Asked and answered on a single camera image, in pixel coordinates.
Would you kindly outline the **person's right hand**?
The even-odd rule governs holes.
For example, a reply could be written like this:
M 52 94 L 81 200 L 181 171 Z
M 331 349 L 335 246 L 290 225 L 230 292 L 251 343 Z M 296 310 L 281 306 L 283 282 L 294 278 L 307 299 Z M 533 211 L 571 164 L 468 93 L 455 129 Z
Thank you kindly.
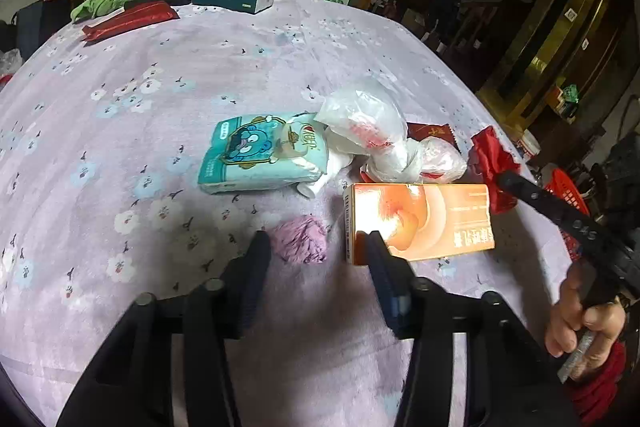
M 570 379 L 580 381 L 605 365 L 622 332 L 626 313 L 616 299 L 612 303 L 585 308 L 580 298 L 584 285 L 582 264 L 573 262 L 560 285 L 559 300 L 551 308 L 544 334 L 544 345 L 553 358 L 572 353 L 578 346 L 578 333 L 582 329 L 594 332 L 589 349 L 570 372 Z

